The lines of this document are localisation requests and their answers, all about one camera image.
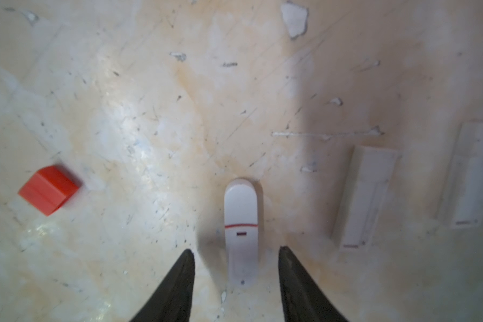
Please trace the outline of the white usb drive rounded body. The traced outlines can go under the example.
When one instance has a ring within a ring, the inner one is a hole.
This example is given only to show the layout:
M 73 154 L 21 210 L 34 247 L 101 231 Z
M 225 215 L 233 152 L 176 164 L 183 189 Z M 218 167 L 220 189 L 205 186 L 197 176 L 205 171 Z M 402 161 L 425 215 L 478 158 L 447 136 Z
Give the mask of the white usb drive rounded body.
M 258 196 L 254 185 L 237 178 L 224 194 L 225 249 L 228 280 L 247 287 L 258 275 Z

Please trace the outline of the white usb drive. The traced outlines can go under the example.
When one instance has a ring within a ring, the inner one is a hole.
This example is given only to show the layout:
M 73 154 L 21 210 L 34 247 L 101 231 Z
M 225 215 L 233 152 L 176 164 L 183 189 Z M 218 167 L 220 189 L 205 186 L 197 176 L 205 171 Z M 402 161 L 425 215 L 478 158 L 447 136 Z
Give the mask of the white usb drive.
M 332 234 L 339 251 L 362 251 L 370 246 L 397 156 L 396 150 L 387 148 L 354 148 Z
M 449 164 L 437 218 L 451 229 L 483 220 L 483 122 L 464 122 Z

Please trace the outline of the red usb cap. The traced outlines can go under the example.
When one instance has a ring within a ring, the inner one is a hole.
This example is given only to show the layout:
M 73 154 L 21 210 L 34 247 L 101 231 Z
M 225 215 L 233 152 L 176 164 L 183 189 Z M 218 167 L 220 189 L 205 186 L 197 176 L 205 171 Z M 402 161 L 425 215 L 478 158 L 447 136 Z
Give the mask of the red usb cap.
M 37 170 L 18 191 L 18 195 L 45 216 L 50 216 L 79 190 L 81 182 L 61 165 Z

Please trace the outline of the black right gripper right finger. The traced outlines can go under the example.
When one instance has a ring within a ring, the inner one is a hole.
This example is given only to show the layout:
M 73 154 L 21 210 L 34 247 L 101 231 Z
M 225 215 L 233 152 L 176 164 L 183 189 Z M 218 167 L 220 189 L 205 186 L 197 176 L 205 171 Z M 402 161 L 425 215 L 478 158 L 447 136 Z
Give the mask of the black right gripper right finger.
M 279 250 L 279 282 L 285 321 L 346 321 L 287 246 Z

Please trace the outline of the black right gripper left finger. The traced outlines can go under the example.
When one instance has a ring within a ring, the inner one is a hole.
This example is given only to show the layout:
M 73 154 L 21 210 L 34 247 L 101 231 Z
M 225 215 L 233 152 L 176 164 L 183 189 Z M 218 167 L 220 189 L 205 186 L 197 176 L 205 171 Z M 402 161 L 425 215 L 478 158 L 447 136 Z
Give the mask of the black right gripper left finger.
M 131 321 L 190 321 L 195 257 L 186 249 Z

